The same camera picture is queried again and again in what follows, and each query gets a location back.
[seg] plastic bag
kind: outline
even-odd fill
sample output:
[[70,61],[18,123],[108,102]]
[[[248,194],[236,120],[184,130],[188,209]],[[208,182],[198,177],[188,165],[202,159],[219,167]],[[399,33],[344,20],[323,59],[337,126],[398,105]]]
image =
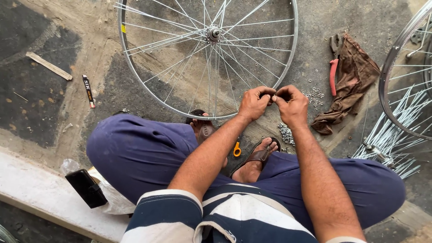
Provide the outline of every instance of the plastic bag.
[[65,159],[63,160],[63,164],[60,166],[60,171],[67,175],[69,173],[75,172],[79,170],[79,164],[78,162],[71,160],[71,159]]
[[114,187],[108,183],[105,178],[94,168],[88,170],[89,175],[96,181],[107,199],[107,204],[98,207],[106,214],[131,214],[135,211],[136,205],[131,203]]

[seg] pliers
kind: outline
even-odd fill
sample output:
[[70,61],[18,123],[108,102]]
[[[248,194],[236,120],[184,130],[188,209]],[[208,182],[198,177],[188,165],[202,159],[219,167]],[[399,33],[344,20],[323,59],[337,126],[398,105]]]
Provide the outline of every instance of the pliers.
[[334,77],[336,76],[337,64],[339,63],[339,55],[342,50],[343,40],[339,34],[336,34],[330,37],[330,48],[331,52],[333,52],[334,59],[330,61],[330,88],[331,95],[336,96],[336,86],[334,82]]

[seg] hand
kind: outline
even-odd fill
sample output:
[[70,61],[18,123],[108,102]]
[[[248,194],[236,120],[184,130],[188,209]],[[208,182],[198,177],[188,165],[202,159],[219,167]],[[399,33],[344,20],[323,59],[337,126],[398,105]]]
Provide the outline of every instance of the hand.
[[309,100],[294,85],[282,87],[272,97],[272,101],[279,107],[283,123],[291,130],[308,127]]
[[259,86],[255,89],[248,90],[243,93],[243,99],[240,103],[237,116],[246,118],[249,123],[257,120],[262,116],[264,110],[269,104],[270,95],[276,93],[275,89]]

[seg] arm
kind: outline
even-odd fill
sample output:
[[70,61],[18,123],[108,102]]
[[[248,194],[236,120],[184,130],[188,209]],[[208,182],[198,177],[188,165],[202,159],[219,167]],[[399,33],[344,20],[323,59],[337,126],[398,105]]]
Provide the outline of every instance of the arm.
[[264,86],[245,92],[237,116],[226,122],[186,158],[168,189],[191,192],[202,201],[239,135],[249,123],[264,113],[270,95],[264,95],[260,99],[260,94],[275,92],[276,90]]
[[309,130],[308,98],[293,85],[288,85],[281,88],[272,100],[278,105],[281,119],[294,137],[302,196],[317,239],[320,243],[340,236],[365,240],[345,187]]

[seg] striped shirt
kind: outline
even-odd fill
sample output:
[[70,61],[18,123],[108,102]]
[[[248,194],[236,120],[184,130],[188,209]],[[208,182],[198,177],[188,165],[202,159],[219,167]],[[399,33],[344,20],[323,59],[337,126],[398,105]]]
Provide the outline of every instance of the striped shirt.
[[[145,193],[121,243],[317,243],[284,203],[257,187],[227,184],[200,201],[190,192]],[[338,237],[327,243],[365,243]]]

